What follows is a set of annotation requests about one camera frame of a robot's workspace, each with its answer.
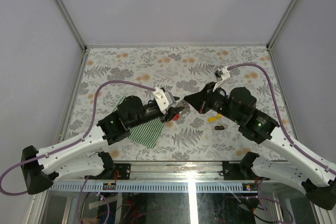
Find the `striped fabric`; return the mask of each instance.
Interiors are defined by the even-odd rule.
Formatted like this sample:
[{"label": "striped fabric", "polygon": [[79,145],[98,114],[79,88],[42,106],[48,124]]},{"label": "striped fabric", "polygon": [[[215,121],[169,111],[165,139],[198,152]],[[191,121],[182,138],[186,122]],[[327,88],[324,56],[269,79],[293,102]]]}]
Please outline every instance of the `striped fabric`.
[{"label": "striped fabric", "polygon": [[[122,103],[125,99],[123,97],[117,104],[117,106]],[[137,127],[134,127],[130,130],[131,135],[129,137],[130,140],[135,141],[136,143],[147,146],[148,148],[154,148],[157,139],[159,138],[162,129],[164,127],[164,123],[160,121],[159,118],[152,120],[148,123],[141,124]]]}]

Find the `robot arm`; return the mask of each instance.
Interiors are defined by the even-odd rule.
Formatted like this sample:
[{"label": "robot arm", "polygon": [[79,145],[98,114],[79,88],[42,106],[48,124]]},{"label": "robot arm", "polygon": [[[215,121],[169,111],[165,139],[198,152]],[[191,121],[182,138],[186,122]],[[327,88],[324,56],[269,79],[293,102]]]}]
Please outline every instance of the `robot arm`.
[{"label": "robot arm", "polygon": [[123,140],[130,136],[131,128],[150,120],[160,118],[162,122],[168,122],[184,109],[175,107],[175,101],[179,98],[172,96],[170,92],[156,88],[153,94],[155,100],[144,105],[139,97],[126,97],[117,106],[118,109],[98,121],[85,138],[85,133],[81,133],[39,150],[33,146],[23,149],[22,161],[41,157],[22,166],[28,193],[40,193],[51,187],[55,181],[62,179],[86,175],[95,178],[111,176],[115,165],[108,153],[100,152],[95,157],[71,160]]},{"label": "robot arm", "polygon": [[184,100],[200,114],[214,110],[234,121],[244,137],[279,153],[295,166],[247,153],[240,163],[241,172],[249,178],[268,177],[287,184],[303,192],[314,204],[331,210],[336,204],[336,175],[329,168],[336,169],[336,164],[318,156],[292,137],[292,143],[289,142],[278,122],[256,108],[257,99],[246,88],[234,88],[229,96],[225,95],[220,86],[230,77],[227,68],[218,70],[216,77],[219,82],[208,83],[203,90],[185,96]]}]

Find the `wire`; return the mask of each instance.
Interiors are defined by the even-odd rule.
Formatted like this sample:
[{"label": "wire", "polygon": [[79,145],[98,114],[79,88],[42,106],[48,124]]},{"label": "wire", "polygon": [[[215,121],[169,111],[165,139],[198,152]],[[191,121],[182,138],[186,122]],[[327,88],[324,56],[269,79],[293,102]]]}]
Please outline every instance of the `wire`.
[{"label": "wire", "polygon": [[256,177],[256,180],[254,181],[254,184],[256,185],[258,182],[259,182],[259,180],[260,180],[260,177]]},{"label": "wire", "polygon": [[118,177],[119,177],[119,171],[118,170],[115,170],[115,176],[114,176],[114,183],[115,183],[115,186],[117,188],[117,180],[118,180]]},{"label": "wire", "polygon": [[92,118],[91,118],[91,122],[90,122],[90,126],[88,128],[88,130],[86,131],[86,133],[83,135],[83,138],[80,138],[79,140],[76,140],[75,142],[71,143],[71,144],[68,144],[68,145],[65,145],[57,150],[53,150],[49,153],[44,154],[44,155],[41,155],[41,156],[38,156],[38,157],[34,157],[34,158],[31,158],[31,159],[28,159],[28,160],[25,160],[25,161],[22,161],[20,163],[17,163],[13,166],[11,166],[10,168],[8,168],[6,171],[4,171],[4,173],[1,174],[0,176],[0,193],[4,194],[4,195],[8,195],[8,196],[18,196],[18,195],[23,195],[23,194],[26,194],[27,191],[21,191],[19,193],[10,193],[10,192],[7,192],[5,191],[3,188],[2,188],[2,180],[4,179],[4,177],[11,171],[11,170],[14,170],[15,168],[19,167],[19,166],[23,166],[25,164],[28,164],[28,163],[31,163],[33,161],[37,161],[41,158],[45,158],[47,156],[50,156],[52,154],[55,154],[55,153],[58,153],[60,151],[63,151],[63,150],[66,150],[70,147],[73,147],[74,145],[80,143],[83,141],[83,139],[85,137],[87,137],[87,135],[89,135],[92,127],[93,127],[93,123],[95,122],[95,116],[96,116],[96,107],[97,107],[97,98],[98,98],[98,94],[99,94],[99,91],[105,87],[106,85],[109,85],[109,84],[116,84],[116,83],[123,83],[123,84],[128,84],[128,85],[132,85],[132,86],[136,86],[136,87],[139,87],[139,88],[142,88],[142,89],[147,89],[147,90],[150,90],[150,91],[155,91],[154,88],[150,88],[150,87],[147,87],[147,86],[144,86],[144,85],[140,85],[140,84],[137,84],[137,83],[134,83],[134,82],[130,82],[130,81],[121,81],[121,80],[113,80],[113,81],[107,81],[107,82],[104,82],[102,85],[99,86],[99,88],[97,89],[95,95],[94,95],[94,103],[93,103],[93,112],[92,112]]},{"label": "wire", "polygon": [[[264,196],[261,196],[261,184],[265,181],[266,178],[263,178],[260,183],[259,183],[259,186],[258,186],[258,198],[259,198],[259,202],[260,202],[260,205],[261,207],[263,208],[263,210],[269,215],[271,216],[271,218],[274,220],[274,221],[277,221],[279,222],[280,224],[292,224],[294,222],[294,217],[292,215],[292,213],[289,211],[289,209],[284,205],[282,204],[281,202],[275,200],[275,199],[272,199],[272,198],[268,198],[268,197],[264,197]],[[272,215],[272,213],[265,207],[264,203],[261,201],[262,199],[265,199],[265,200],[268,200],[268,201],[271,201],[271,202],[274,202],[274,203],[277,203],[280,205],[280,207],[282,209],[284,209],[290,216],[290,222],[285,222],[285,221],[281,221],[281,220],[278,220],[276,217],[274,217]]]},{"label": "wire", "polygon": [[[78,195],[78,199],[77,199],[76,212],[77,212],[77,216],[78,216],[78,222],[80,224],[82,224],[82,221],[81,221],[81,217],[80,217],[79,205],[80,205],[80,201],[82,199],[82,194],[83,194],[84,187],[85,187],[86,183],[88,182],[88,180],[89,180],[89,176],[86,176],[86,179],[85,179],[84,183],[80,187],[80,191],[79,191],[79,195]],[[107,205],[107,216],[106,216],[106,219],[105,219],[105,221],[103,223],[103,224],[106,224],[108,222],[108,220],[109,220],[109,217],[110,217],[110,205],[109,205],[108,200],[103,195],[101,195],[100,193],[98,193],[97,196],[100,196],[105,201],[105,203]]]},{"label": "wire", "polygon": [[80,205],[80,201],[82,199],[82,194],[83,194],[83,190],[84,190],[85,184],[87,183],[88,180],[89,180],[89,176],[86,177],[84,183],[80,187],[80,191],[79,191],[79,195],[78,195],[78,199],[77,199],[76,212],[77,212],[77,217],[78,217],[79,223],[82,223],[81,218],[80,218],[79,205]]},{"label": "wire", "polygon": [[290,137],[290,135],[288,134],[288,132],[286,131],[286,128],[284,126],[284,123],[282,122],[281,120],[281,115],[280,115],[280,111],[279,111],[279,108],[278,108],[278,104],[277,104],[277,100],[276,100],[276,97],[275,97],[275,93],[274,93],[274,88],[273,88],[273,85],[272,85],[272,82],[271,82],[271,79],[270,77],[268,76],[266,70],[259,66],[258,64],[255,64],[255,63],[242,63],[242,64],[237,64],[237,65],[233,65],[233,66],[230,66],[227,68],[228,71],[232,70],[232,69],[235,69],[235,68],[238,68],[238,67],[243,67],[243,66],[251,66],[251,67],[256,67],[258,69],[260,69],[266,79],[267,79],[267,82],[268,82],[268,85],[270,87],[270,90],[271,90],[271,94],[272,94],[272,99],[273,99],[273,103],[274,103],[274,106],[275,106],[275,110],[276,110],[276,113],[277,113],[277,117],[278,117],[278,120],[279,120],[279,124],[281,126],[281,129],[283,131],[283,133],[285,134],[286,138],[288,139],[288,141],[290,142],[290,144],[295,148],[297,149],[302,155],[304,155],[306,158],[310,159],[311,161],[313,161],[315,164],[323,167],[325,170],[328,170],[329,172],[331,172],[333,175],[336,175],[336,171],[332,170],[331,168],[329,168],[327,165],[321,163],[320,161],[318,161],[317,159],[315,159],[314,157],[310,156],[308,153],[306,153],[304,150],[302,150],[299,146],[297,146],[294,141],[292,140],[292,138]]}]

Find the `gray wall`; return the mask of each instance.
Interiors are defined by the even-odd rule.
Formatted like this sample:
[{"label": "gray wall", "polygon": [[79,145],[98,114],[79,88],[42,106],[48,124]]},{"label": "gray wall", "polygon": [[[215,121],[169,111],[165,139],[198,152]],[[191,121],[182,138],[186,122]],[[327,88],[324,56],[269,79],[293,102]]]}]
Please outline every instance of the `gray wall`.
[{"label": "gray wall", "polygon": [[299,0],[273,48],[303,144],[336,162],[336,0]]},{"label": "gray wall", "polygon": [[[53,0],[0,0],[0,173],[22,149],[56,139],[81,51]],[[25,190],[16,169],[4,179]],[[31,196],[0,194],[1,223],[22,223]]]},{"label": "gray wall", "polygon": [[266,44],[290,0],[64,0],[88,45]]}]

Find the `table surface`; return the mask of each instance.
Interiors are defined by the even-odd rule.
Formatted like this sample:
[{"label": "table surface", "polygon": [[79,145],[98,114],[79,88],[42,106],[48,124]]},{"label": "table surface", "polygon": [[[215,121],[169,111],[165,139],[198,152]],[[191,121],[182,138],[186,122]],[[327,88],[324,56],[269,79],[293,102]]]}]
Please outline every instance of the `table surface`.
[{"label": "table surface", "polygon": [[[184,97],[216,81],[214,71],[218,68],[243,62],[257,63],[266,69],[275,88],[282,121],[291,134],[286,108],[265,47],[146,47],[90,49],[66,138],[87,130],[94,93],[108,80],[165,87],[174,96]],[[222,86],[227,93],[235,87],[246,87],[257,98],[257,108],[277,119],[269,86],[260,70],[241,67],[230,73],[232,77]],[[124,95],[137,95],[143,102],[152,98],[150,91],[133,86],[106,86],[99,93],[96,122],[111,113]],[[241,160],[248,151],[271,160],[282,159],[270,149],[245,139],[238,132],[238,126],[226,118],[209,123],[208,118],[212,116],[216,116],[213,111],[200,115],[188,106],[178,121],[166,123],[155,148],[147,148],[127,138],[104,151],[119,161],[233,161]],[[214,130],[217,125],[223,125],[225,130]]]}]

